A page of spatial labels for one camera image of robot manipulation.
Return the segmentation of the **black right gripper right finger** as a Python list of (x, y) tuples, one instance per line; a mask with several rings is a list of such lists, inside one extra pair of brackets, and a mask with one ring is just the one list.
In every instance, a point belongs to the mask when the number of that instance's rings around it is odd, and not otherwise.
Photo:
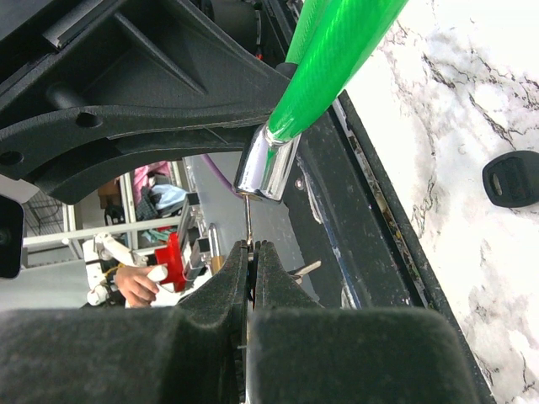
[(455, 330), (414, 307), (329, 309), (259, 249), (248, 340), (253, 403), (477, 403)]

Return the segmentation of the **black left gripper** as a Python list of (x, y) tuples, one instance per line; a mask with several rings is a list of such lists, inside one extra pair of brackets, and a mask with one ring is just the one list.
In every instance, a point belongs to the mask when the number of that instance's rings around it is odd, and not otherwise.
[[(70, 205), (140, 165), (242, 150), (289, 83), (190, 1), (85, 1), (40, 38), (1, 86), (1, 174)], [(60, 86), (77, 108), (51, 112)]]

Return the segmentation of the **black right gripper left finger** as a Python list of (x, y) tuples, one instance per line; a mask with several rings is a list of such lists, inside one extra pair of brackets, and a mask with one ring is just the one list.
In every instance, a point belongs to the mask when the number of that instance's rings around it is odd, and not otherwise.
[(1, 315), (4, 403), (239, 403), (248, 247), (175, 306)]

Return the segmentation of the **green cable lock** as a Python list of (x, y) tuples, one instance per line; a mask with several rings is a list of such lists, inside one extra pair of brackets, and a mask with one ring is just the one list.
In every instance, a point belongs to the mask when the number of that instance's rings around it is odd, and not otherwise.
[(303, 3), (286, 55), (295, 71), (242, 154), (237, 194), (281, 202), (302, 132), (339, 96), (405, 5), (405, 0)]

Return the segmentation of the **distant person hand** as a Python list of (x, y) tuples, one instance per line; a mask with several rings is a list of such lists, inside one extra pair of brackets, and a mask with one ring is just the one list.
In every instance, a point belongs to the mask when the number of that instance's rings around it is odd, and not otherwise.
[(157, 284), (148, 278), (153, 267), (119, 268), (115, 284), (130, 308), (149, 307), (156, 300)]

